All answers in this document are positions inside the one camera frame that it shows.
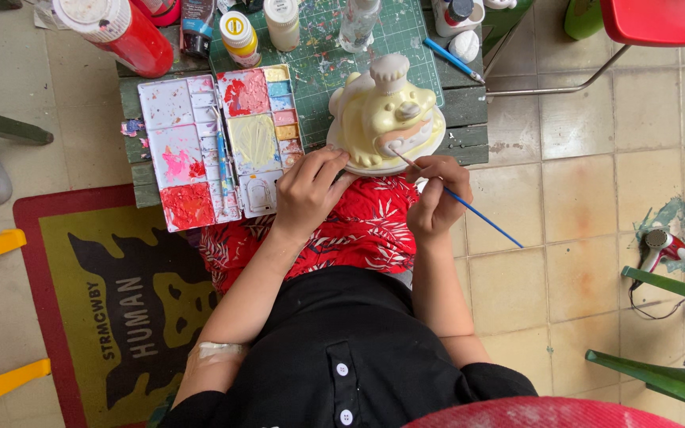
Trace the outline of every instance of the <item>green chair leg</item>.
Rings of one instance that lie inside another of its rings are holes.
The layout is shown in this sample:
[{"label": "green chair leg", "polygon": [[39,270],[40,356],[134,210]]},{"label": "green chair leg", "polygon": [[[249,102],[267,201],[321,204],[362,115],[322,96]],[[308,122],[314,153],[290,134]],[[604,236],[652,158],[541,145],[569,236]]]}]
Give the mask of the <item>green chair leg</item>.
[{"label": "green chair leg", "polygon": [[685,369],[639,363],[630,359],[588,350],[585,359],[640,379],[653,389],[685,402]]},{"label": "green chair leg", "polygon": [[675,279],[661,277],[660,275],[645,272],[630,266],[623,268],[623,277],[638,279],[643,283],[651,284],[652,286],[666,289],[669,292],[674,292],[685,297],[685,283]]}]

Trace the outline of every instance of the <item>cutting mat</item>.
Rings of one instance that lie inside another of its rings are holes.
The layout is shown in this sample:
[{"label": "cutting mat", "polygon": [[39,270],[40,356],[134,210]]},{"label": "cutting mat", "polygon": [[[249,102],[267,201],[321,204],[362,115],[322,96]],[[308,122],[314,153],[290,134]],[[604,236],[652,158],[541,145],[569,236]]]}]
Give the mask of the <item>cutting mat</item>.
[{"label": "cutting mat", "polygon": [[[353,73],[364,73],[374,58],[400,53],[409,58],[409,81],[420,88],[429,88],[443,106],[443,90],[435,69],[432,51],[422,41],[427,37],[425,20],[419,0],[386,0],[375,25],[375,42],[367,52],[352,54],[337,43],[341,10],[345,0],[303,0],[300,9],[300,45],[289,53],[279,52],[271,44],[263,12],[246,14],[258,34],[261,65],[286,63],[295,93],[295,106],[300,122],[303,147],[308,150],[325,144],[332,123],[329,97],[345,84]],[[242,4],[232,10],[245,13]],[[218,27],[220,13],[215,14]],[[213,32],[210,48],[210,68],[213,73],[237,68],[221,42],[218,30]]]}]

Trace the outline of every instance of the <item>red floral skirt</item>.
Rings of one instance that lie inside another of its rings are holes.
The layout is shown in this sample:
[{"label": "red floral skirt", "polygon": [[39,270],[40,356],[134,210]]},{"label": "red floral skirt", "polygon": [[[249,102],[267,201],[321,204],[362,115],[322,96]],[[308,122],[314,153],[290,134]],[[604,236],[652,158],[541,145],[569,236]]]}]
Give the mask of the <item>red floral skirt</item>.
[{"label": "red floral skirt", "polygon": [[[416,247],[406,211],[419,193],[404,176],[362,177],[343,193],[314,231],[285,280],[328,266],[401,273],[413,266]],[[269,233],[274,216],[202,229],[199,250],[216,292],[229,290]]]}]

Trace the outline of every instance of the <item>white paint palette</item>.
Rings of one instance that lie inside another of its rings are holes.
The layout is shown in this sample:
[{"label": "white paint palette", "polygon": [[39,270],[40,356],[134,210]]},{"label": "white paint palette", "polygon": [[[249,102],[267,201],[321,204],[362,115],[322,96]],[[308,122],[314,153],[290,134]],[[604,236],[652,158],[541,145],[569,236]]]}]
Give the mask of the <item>white paint palette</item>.
[{"label": "white paint palette", "polygon": [[[143,83],[138,92],[168,231],[276,212],[276,181],[303,155],[286,64],[218,81]],[[225,197],[214,107],[223,108]]]}]

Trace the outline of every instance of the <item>white button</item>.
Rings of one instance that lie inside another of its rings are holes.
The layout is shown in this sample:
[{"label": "white button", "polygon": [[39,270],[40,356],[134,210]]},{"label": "white button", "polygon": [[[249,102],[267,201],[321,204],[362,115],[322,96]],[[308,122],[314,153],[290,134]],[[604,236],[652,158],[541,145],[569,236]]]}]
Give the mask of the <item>white button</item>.
[{"label": "white button", "polygon": [[348,366],[345,364],[338,364],[337,365],[337,374],[344,376],[348,374]]},{"label": "white button", "polygon": [[353,423],[353,413],[350,413],[348,409],[340,412],[340,422],[343,425],[348,426]]}]

